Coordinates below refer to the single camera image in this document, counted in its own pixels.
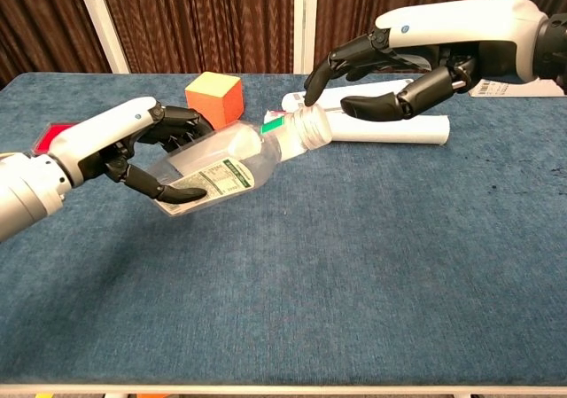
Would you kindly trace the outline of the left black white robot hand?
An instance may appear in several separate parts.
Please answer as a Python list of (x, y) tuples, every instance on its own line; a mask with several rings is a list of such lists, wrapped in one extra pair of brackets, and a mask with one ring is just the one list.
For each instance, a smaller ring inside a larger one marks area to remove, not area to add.
[(185, 204), (204, 198), (206, 191), (160, 183), (130, 164), (135, 143), (159, 144), (173, 152), (212, 131), (212, 125), (194, 109), (163, 105), (154, 97), (133, 98), (59, 133), (48, 155), (74, 188), (106, 175), (159, 202)]

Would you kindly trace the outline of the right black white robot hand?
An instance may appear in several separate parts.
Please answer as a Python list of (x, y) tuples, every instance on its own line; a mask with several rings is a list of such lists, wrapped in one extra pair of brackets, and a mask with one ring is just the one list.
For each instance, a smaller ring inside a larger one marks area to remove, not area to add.
[(527, 83), (548, 78), (548, 16), (530, 0), (462, 0), (402, 7), (378, 16), (368, 33), (330, 51), (305, 81), (307, 106), (332, 79), (360, 80), (374, 69), (423, 69), (399, 93), (350, 96), (351, 117), (400, 121), (466, 93), (482, 79)]

